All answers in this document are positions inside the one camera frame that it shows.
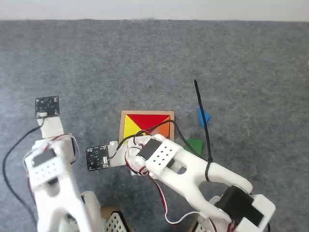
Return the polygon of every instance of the robotic arm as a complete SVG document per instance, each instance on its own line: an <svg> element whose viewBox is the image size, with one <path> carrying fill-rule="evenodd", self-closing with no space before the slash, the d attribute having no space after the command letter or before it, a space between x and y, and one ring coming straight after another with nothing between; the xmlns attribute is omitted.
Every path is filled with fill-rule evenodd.
<svg viewBox="0 0 309 232"><path fill-rule="evenodd" d="M143 172L148 171L151 178L182 195L199 212L199 222L205 230L214 230L215 224L215 231L229 231L233 222L236 232L262 232L275 211L275 205L265 196L251 195L253 187L248 180L217 163L208 165L160 134L136 137L135 144L132 138L126 146L126 153L119 155L127 159L130 168L137 171L144 167ZM186 171L178 174L181 167ZM221 197L210 202L198 189L207 178L229 186Z"/></svg>
<svg viewBox="0 0 309 232"><path fill-rule="evenodd" d="M106 220L100 215L95 194L80 194L78 190L71 168L79 155L75 138L63 132L59 116L46 118L41 131L44 139L36 141L24 157L38 209L38 231L106 231ZM248 180L217 163L208 163L160 134L130 138L119 148L117 145L111 142L109 158L100 161L104 165L126 165L133 175L148 175L158 187L165 217L167 204L156 179L196 209L193 213L199 214L203 231L262 232L275 211L275 205L265 196L252 195L253 187ZM208 202L198 189L204 181L223 183L228 188L222 196Z"/></svg>

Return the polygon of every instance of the perforated metal plate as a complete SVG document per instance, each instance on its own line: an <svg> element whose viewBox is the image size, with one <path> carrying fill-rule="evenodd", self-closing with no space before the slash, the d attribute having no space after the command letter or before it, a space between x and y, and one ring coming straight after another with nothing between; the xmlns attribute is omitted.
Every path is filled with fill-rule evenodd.
<svg viewBox="0 0 309 232"><path fill-rule="evenodd" d="M117 212L112 213L106 224L106 232L130 232L121 215Z"/></svg>

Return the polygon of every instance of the white wire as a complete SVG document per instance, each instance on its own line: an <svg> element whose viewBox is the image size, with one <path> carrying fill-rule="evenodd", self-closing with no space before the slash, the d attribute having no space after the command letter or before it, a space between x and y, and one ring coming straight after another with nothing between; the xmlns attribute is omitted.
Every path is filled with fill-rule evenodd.
<svg viewBox="0 0 309 232"><path fill-rule="evenodd" d="M153 181L154 181L155 184L158 186L159 191L161 192L161 195L162 195L162 198L163 198L163 202L164 202L164 205L165 205L165 209L166 209L165 214L164 214L164 217L165 217L165 220L166 220L169 224L171 224L171 225L179 224L179 223L182 222L182 220L183 220L185 217L187 217L187 216L189 216L189 215L191 215L191 214L199 214L198 211L192 211L192 212L189 212L189 213L183 215L178 221L170 221L170 220L168 220L168 217L167 217L167 215L168 215L168 204L166 203L166 199L165 199L164 193L163 193L163 191L162 191L160 185L158 184L158 182L156 182L154 179L153 179Z"/></svg>

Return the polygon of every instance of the gray carpet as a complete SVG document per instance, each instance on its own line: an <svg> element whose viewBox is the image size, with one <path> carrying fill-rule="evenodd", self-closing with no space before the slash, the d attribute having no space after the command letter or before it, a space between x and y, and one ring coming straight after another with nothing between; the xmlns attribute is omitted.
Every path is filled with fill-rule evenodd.
<svg viewBox="0 0 309 232"><path fill-rule="evenodd" d="M193 79L211 114L217 163L246 177L277 211L273 232L306 232L309 180L309 23L203 21L0 22L1 157L35 127L34 99L60 96L61 119L84 150L117 140L120 112L174 110L186 138L204 138ZM176 141L183 144L176 135ZM8 159L13 187L35 210L21 159L40 133ZM80 191L120 207L137 232L186 231L164 220L155 186L125 167L73 166ZM0 231L34 231L0 178ZM162 186L171 220L192 210ZM209 199L225 187L201 186Z"/></svg>

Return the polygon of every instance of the black cable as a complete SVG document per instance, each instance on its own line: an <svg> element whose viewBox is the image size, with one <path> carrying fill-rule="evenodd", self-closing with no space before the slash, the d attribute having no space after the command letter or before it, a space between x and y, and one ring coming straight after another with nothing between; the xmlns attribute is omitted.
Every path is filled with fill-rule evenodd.
<svg viewBox="0 0 309 232"><path fill-rule="evenodd" d="M208 133L208 128L207 128L207 123L206 123L206 119L205 119L205 113L204 113L204 109L203 109L203 104L202 104L202 100L201 100L201 95L199 93L199 89L198 89L198 85L197 85L197 81L194 80L194 85L195 85L195 90L197 92L197 101L198 101L198 105L199 108L201 110L201 114L202 114L202 118L203 118L203 123L204 123L204 130L205 130L205 134L206 134L206 143L207 143L207 150L208 150L208 162L213 162L212 156L211 156L211 142L209 139L209 133Z"/></svg>
<svg viewBox="0 0 309 232"><path fill-rule="evenodd" d="M31 208L29 205L27 205L27 203L15 192L15 190L12 188L9 180L8 180L8 177L6 175L6 171L5 171L5 165L6 165L6 161L7 161L7 158L8 156L11 154L11 152L17 147L17 145L24 139L26 138L29 134L35 132L37 129L41 128L44 124L44 118L43 118L43 123L38 126L38 127L35 127L31 130L29 130L26 134L24 134L23 137L21 137L21 139L19 139L17 141L17 143L15 143L11 148L10 150L5 154L4 158L3 158L3 161L2 161L2 174L3 174L3 178L4 178L4 182L6 184L6 186L8 187L9 191L15 196L16 199L18 199L18 201L23 205L23 207L27 210L27 212L29 213L30 217L31 217L31 221L33 222L33 224L35 225L35 227L37 226L37 221L35 219L35 216L34 216L34 213L32 212Z"/></svg>
<svg viewBox="0 0 309 232"><path fill-rule="evenodd" d="M159 124L157 124L157 125L155 125L155 126L153 126L153 127L147 128L146 131L151 131L151 130L153 130L153 129L155 129L155 128L157 128L157 127L159 127L159 126L161 126L161 125L163 125L163 124L165 124L165 123L168 123L168 122L171 122L171 123L173 123L173 124L175 125L175 128L176 128L176 130L177 130L177 132L178 132L180 138L182 139L182 141L186 144L186 146L187 146L196 156L199 156L199 154L193 149L193 147L191 147L191 145L186 141L186 139L184 138L183 134L181 133L181 131L180 131L180 129L179 129L177 123L176 123L174 120L171 120L171 119L166 120L166 121L161 122L161 123L159 123Z"/></svg>
<svg viewBox="0 0 309 232"><path fill-rule="evenodd" d="M139 134L140 134L140 133L142 133L142 134L143 134L143 133L146 133L146 134L148 134L148 135L151 135L150 132L149 132L149 131L146 131L146 130L140 130L140 131L138 131L137 133L139 133ZM134 145L136 145L136 143L135 143L136 134L135 134L135 136L133 137L133 143L134 143Z"/></svg>

